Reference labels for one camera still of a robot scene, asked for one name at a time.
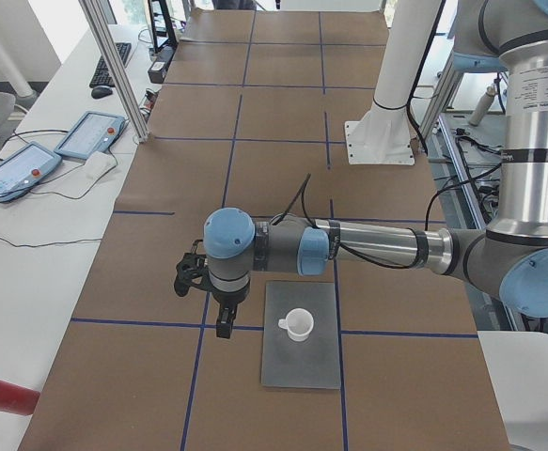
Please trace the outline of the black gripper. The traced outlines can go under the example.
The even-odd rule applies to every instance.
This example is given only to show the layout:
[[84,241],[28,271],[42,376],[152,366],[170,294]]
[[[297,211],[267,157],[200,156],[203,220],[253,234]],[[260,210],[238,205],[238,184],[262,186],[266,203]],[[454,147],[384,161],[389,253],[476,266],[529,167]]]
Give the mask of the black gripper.
[[219,303],[219,312],[215,324],[218,338],[230,339],[236,318],[237,305],[242,303],[250,292],[250,283],[247,282],[240,289],[232,292],[214,288],[213,298]]

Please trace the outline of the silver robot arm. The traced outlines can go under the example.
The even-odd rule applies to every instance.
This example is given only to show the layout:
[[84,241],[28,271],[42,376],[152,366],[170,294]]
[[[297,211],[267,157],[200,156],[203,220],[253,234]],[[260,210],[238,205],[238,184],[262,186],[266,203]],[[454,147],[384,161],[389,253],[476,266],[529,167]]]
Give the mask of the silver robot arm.
[[[429,201],[436,185],[424,156],[407,165],[351,165],[343,127],[363,114],[389,32],[380,12],[197,11],[186,37],[211,48],[217,71],[242,101],[237,130],[213,132],[202,161],[230,145],[229,162],[206,169],[227,203],[266,221],[310,178],[308,211],[350,224],[420,229],[452,219]],[[388,270],[349,257],[329,265],[347,330],[464,334],[506,329],[498,302],[427,270]]]

